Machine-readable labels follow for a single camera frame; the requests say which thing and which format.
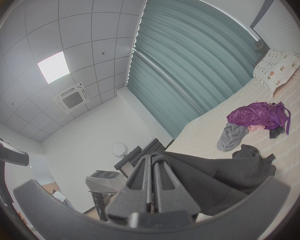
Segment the curtain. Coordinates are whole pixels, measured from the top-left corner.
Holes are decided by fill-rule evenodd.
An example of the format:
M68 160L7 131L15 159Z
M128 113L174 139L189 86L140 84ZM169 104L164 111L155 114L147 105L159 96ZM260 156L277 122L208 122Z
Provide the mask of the curtain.
M261 54L232 18L199 0L148 0L128 89L176 138L252 79Z

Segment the air conditioner vent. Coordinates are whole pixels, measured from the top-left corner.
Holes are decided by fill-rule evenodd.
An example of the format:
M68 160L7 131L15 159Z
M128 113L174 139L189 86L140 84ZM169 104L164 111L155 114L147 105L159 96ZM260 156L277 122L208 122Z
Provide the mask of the air conditioner vent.
M60 92L52 99L66 114L90 101L82 82Z

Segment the headboard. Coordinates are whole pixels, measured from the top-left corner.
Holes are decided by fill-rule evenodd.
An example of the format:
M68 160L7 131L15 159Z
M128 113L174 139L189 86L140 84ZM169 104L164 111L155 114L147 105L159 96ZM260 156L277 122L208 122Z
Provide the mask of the headboard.
M250 27L270 49L292 51L300 56L300 28L280 0L265 0Z

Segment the black garment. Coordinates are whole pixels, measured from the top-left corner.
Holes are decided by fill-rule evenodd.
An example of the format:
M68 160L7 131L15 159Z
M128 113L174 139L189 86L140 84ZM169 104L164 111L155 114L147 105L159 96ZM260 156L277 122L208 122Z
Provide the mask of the black garment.
M207 159L166 151L151 154L151 163L166 161L206 215L215 215L241 201L275 175L272 154L263 159L254 146L241 145L232 159Z
M276 137L278 137L279 134L284 134L285 133L285 129L282 126L278 126L275 129L270 129L269 130L269 137L270 139L275 139Z

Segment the beige bed sheet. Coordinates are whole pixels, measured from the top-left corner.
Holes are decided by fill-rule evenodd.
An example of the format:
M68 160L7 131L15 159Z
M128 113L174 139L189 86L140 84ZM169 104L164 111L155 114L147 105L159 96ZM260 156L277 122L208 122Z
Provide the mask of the beige bed sheet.
M284 133L270 139L268 130L258 130L247 134L241 141L241 144L255 146L264 158L273 153L276 159L272 164L277 168L275 177L291 186L280 213L261 235L260 239L264 239L282 221L300 195L300 67L286 84L275 91L273 98L253 78L226 101L188 123L167 151L212 159L232 158L232 153L241 149L240 145L228 152L217 150L217 141L227 123L226 116L236 108L256 101L282 101L291 112L289 135Z

